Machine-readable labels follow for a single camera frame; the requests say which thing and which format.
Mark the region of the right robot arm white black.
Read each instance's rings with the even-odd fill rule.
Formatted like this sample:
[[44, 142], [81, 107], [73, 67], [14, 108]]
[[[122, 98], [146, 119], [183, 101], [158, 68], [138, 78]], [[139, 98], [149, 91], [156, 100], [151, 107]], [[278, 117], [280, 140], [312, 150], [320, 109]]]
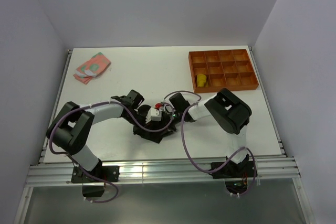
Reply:
[[182, 91], [174, 91], [164, 97], [169, 99], [179, 114], [182, 145], [187, 158], [196, 169], [210, 173], [200, 168], [189, 154], [184, 137], [184, 122], [196, 122], [211, 116], [224, 130], [228, 139], [229, 156], [220, 168], [227, 166], [230, 175], [240, 176], [245, 171], [249, 158], [252, 157], [251, 151], [246, 146], [246, 131], [252, 115], [251, 108], [226, 88], [206, 100], [203, 100], [199, 94], [197, 96], [197, 101], [192, 104], [183, 97]]

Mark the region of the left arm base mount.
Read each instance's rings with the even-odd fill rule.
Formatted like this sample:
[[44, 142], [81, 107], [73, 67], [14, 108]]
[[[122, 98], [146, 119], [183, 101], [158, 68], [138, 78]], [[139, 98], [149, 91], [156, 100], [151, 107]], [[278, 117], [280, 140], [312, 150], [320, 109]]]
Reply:
[[[118, 187], [114, 184], [119, 180], [119, 166], [100, 166], [88, 172], [82, 167], [74, 167], [71, 176], [72, 184], [82, 184], [82, 195], [85, 200], [93, 203], [110, 202], [117, 198]], [[99, 199], [107, 190], [107, 186], [113, 187], [116, 191], [109, 199]]]

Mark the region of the yellow sock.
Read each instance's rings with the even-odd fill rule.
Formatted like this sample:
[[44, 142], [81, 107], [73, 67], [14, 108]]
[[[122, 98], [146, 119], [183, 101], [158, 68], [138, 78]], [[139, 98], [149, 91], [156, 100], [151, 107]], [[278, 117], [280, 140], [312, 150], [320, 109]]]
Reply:
[[196, 76], [196, 86], [198, 88], [204, 88], [207, 87], [207, 76], [205, 74], [198, 74]]

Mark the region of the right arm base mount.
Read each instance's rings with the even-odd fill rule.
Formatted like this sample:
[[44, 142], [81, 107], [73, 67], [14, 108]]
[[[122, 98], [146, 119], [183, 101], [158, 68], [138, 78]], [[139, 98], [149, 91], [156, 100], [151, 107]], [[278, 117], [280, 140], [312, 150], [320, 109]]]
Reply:
[[255, 163], [249, 160], [249, 155], [239, 164], [229, 161], [222, 169], [211, 174], [213, 179], [235, 179], [225, 181], [225, 187], [230, 194], [236, 196], [244, 194], [249, 189], [248, 180], [254, 182], [257, 175]]

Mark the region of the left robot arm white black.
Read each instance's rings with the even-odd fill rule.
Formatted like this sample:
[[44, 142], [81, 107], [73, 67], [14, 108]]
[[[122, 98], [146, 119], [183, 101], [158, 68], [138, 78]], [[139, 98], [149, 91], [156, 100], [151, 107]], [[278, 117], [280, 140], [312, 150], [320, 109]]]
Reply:
[[159, 143], [162, 140], [159, 118], [149, 119], [155, 108], [142, 105], [144, 97], [131, 90], [127, 95], [112, 96], [107, 102], [80, 106], [67, 102], [47, 130], [49, 149], [55, 155], [66, 155], [83, 170], [83, 175], [91, 182], [102, 176], [102, 161], [87, 146], [87, 139], [94, 124], [108, 119], [122, 118], [133, 125], [133, 134], [145, 140]]

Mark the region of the black sock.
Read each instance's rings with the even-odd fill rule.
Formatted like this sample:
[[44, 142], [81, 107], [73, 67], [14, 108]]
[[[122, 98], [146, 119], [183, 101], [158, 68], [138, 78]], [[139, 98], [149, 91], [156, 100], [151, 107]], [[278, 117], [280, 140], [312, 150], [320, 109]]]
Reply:
[[[148, 124], [143, 125], [144, 128], [149, 130], [159, 130], [166, 126], [165, 123], [160, 122], [150, 122]], [[148, 132], [142, 128], [140, 128], [138, 125], [133, 126], [133, 134], [137, 135], [145, 140], [154, 142], [154, 143], [160, 143], [163, 138], [168, 137], [172, 134], [174, 134], [177, 131], [176, 127], [174, 125], [170, 125], [168, 128], [159, 131], [159, 132]]]

